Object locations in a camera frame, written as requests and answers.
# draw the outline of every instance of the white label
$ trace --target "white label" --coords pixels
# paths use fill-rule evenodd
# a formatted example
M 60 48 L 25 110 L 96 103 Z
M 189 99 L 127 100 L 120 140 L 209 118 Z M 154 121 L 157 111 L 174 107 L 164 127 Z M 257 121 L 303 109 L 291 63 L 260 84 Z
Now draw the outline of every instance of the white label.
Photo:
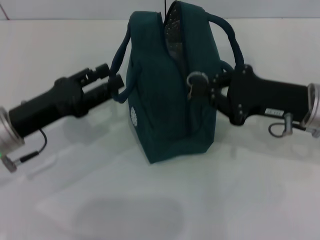
M 131 117 L 131 121 L 133 123 L 133 126 L 136 127 L 138 125 L 138 118 L 137 118 L 136 110 L 134 109 L 133 106 L 131 107 L 130 117 Z
M 278 116 L 282 117 L 282 115 L 285 113 L 285 111 L 282 110 L 277 110 L 277 109 L 272 109 L 272 108 L 267 108 L 264 112 L 264 114 L 268 115 L 273 115 L 273 116 Z

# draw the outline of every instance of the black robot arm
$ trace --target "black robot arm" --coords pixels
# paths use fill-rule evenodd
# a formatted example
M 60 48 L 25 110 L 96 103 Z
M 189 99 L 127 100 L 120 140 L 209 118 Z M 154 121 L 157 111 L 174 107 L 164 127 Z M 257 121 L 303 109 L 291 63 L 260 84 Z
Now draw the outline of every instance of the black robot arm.
M 187 79 L 190 96 L 208 97 L 210 104 L 226 115 L 230 123 L 241 126 L 252 115 L 284 119 L 284 137 L 293 128 L 320 136 L 320 85 L 308 86 L 261 79 L 250 65 L 233 72 L 217 74 L 209 79 L 204 73 L 192 73 Z M 222 88 L 228 87 L 227 94 Z
M 10 172 L 15 172 L 17 165 L 42 151 L 42 149 L 34 151 L 16 161 L 11 161 L 7 154 L 23 145 L 23 138 L 40 130 L 46 145 L 47 138 L 41 130 L 43 127 L 65 116 L 83 117 L 90 109 L 110 100 L 112 94 L 117 94 L 124 86 L 118 74 L 111 75 L 107 83 L 87 92 L 83 91 L 83 87 L 109 75 L 107 64 L 98 66 L 95 70 L 86 68 L 70 77 L 56 80 L 49 91 L 23 102 L 9 112 L 0 108 L 0 158 L 6 168 Z

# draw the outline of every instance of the bag strap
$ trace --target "bag strap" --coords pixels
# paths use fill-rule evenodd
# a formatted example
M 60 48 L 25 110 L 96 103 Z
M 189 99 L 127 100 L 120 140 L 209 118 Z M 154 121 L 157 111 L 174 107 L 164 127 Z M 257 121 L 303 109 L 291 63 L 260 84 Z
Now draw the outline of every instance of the bag strap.
M 237 68 L 237 66 L 241 66 L 241 65 L 245 64 L 244 57 L 242 55 L 242 52 L 241 52 L 240 47 L 239 47 L 237 40 L 236 40 L 235 31 L 233 30 L 231 25 L 221 17 L 209 14 L 207 12 L 206 12 L 206 14 L 207 14 L 208 21 L 210 21 L 214 24 L 217 24 L 227 34 L 228 39 L 230 41 L 232 51 L 233 51 L 234 59 L 235 59 L 235 67 Z M 119 71 L 119 69 L 123 63 L 130 38 L 131 38 L 131 32 L 130 32 L 130 22 L 129 22 L 128 26 L 127 26 L 125 37 L 124 37 L 119 49 L 116 51 L 116 54 L 113 58 L 111 68 L 110 68 L 110 77 L 114 77 L 117 74 L 117 72 Z M 225 70 L 226 72 L 233 71 L 233 68 L 225 61 L 221 60 L 220 64 L 221 64 L 221 68 L 223 70 Z M 135 72 L 133 73 L 133 75 L 138 76 L 138 74 L 140 74 L 140 72 L 141 72 L 141 67 L 135 68 L 134 71 Z M 119 103 L 124 103 L 127 100 L 127 98 L 129 97 L 130 93 L 132 92 L 132 90 L 136 84 L 136 81 L 137 81 L 137 77 L 133 77 L 133 79 L 129 83 L 129 85 L 126 86 L 126 89 L 119 94 L 112 94 L 112 98 Z
M 233 30 L 232 26 L 221 17 L 212 15 L 207 12 L 206 12 L 206 16 L 209 22 L 217 24 L 219 27 L 221 27 L 224 30 L 224 32 L 228 36 L 228 39 L 230 41 L 230 45 L 233 51 L 233 55 L 234 55 L 235 67 L 237 68 L 238 66 L 244 65 L 245 64 L 244 56 L 242 55 L 239 44 L 236 40 L 235 31 Z
M 131 38 L 131 31 L 130 31 L 130 22 L 129 22 L 125 37 L 124 37 L 119 49 L 116 51 L 114 58 L 112 60 L 112 64 L 111 64 L 111 68 L 110 68 L 110 77 L 114 77 L 117 74 L 117 72 L 119 71 L 119 69 L 124 61 L 124 57 L 126 54 L 126 50 L 127 50 L 127 46 L 129 44 L 130 38 Z M 136 67 L 134 69 L 134 71 L 135 72 L 133 73 L 133 75 L 137 76 L 141 72 L 141 69 L 139 67 L 138 68 Z M 133 77 L 132 81 L 129 82 L 129 84 L 126 86 L 125 90 L 123 90 L 121 93 L 118 93 L 118 94 L 113 93 L 111 95 L 113 100 L 123 104 L 128 99 L 130 93 L 134 89 L 136 81 L 137 81 L 137 78 Z
M 111 72 L 110 75 L 111 76 L 115 76 L 117 74 L 117 72 L 119 71 L 121 64 L 124 60 L 130 38 L 131 38 L 131 32 L 130 32 L 130 22 L 129 22 L 128 27 L 126 29 L 125 37 L 124 37 L 119 49 L 116 51 L 114 58 L 112 60 L 112 64 L 111 64 L 111 68 L 110 68 L 110 72 Z
M 229 63 L 220 60 L 220 65 L 222 70 L 225 70 L 227 73 L 232 72 L 234 69 L 232 66 L 229 65 Z

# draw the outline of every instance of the zipper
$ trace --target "zipper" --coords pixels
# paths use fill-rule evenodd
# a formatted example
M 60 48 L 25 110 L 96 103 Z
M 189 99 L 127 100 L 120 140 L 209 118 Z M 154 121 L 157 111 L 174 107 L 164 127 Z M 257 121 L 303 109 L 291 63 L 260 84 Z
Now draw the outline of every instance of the zipper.
M 169 50 L 166 45 L 166 38 L 165 38 L 165 27 L 167 25 L 167 22 L 169 20 L 170 14 L 172 11 L 175 10 L 178 11 L 179 14 L 179 34 L 180 34 L 180 39 L 181 39 L 181 46 L 182 46 L 182 59 L 179 59 L 179 61 L 182 61 L 182 66 L 179 66 L 177 61 L 170 55 Z M 164 22 L 163 22 L 163 41 L 165 45 L 165 49 L 167 50 L 167 53 L 169 57 L 174 61 L 176 67 L 178 68 L 182 80 L 182 84 L 184 87 L 184 97 L 185 97 L 185 122 L 186 122 L 186 135 L 190 136 L 192 129 L 191 129 L 191 121 L 190 121 L 190 102 L 189 102 L 189 86 L 187 84 L 187 77 L 190 74 L 190 66 L 187 58 L 187 50 L 186 50 L 186 41 L 185 41 L 185 35 L 184 35 L 184 30 L 183 30 L 183 16 L 182 16 L 182 11 L 181 11 L 181 6 L 179 2 L 175 2 L 175 4 L 172 4 L 165 16 Z

